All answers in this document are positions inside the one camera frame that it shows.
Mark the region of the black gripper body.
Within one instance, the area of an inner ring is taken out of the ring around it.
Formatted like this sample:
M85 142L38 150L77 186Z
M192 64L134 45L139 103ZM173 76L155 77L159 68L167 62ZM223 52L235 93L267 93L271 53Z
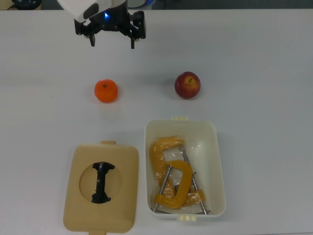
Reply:
M130 19L127 11L108 9L93 16L91 21L99 24L104 31L130 32Z

